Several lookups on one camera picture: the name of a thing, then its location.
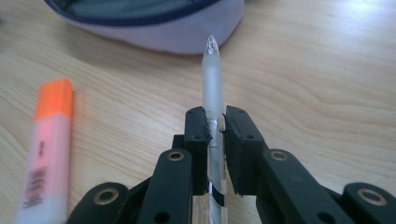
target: wooden table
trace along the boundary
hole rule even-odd
[[[396,195],[395,22],[390,0],[247,0],[220,48],[225,104],[323,186],[362,181]],[[152,175],[202,104],[201,60],[92,35],[43,1],[1,0],[0,223],[16,215],[43,82],[75,86],[70,212],[100,183],[131,188]],[[255,199],[234,196],[231,182],[228,211],[229,223],[260,222]]]

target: pink highlighter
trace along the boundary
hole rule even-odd
[[[68,79],[42,85],[16,224],[67,220],[72,104],[73,86]]]

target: pouch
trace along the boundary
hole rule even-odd
[[[244,14],[244,0],[45,0],[65,21],[146,49],[180,54],[223,44]]]

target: wooden surface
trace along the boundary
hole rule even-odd
[[[391,0],[247,0],[220,48],[225,104],[320,184],[396,195],[395,22]],[[89,34],[43,1],[1,0],[0,223],[15,218],[43,82],[75,85],[70,212],[97,184],[151,176],[185,112],[202,104],[201,60]],[[229,191],[229,223],[259,223],[254,198],[234,196],[231,182]]]

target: clear plastic pen tip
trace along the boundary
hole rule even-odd
[[[213,35],[210,35],[207,39],[207,46],[205,54],[217,54],[219,55],[219,46],[218,42],[216,42],[216,38]]]

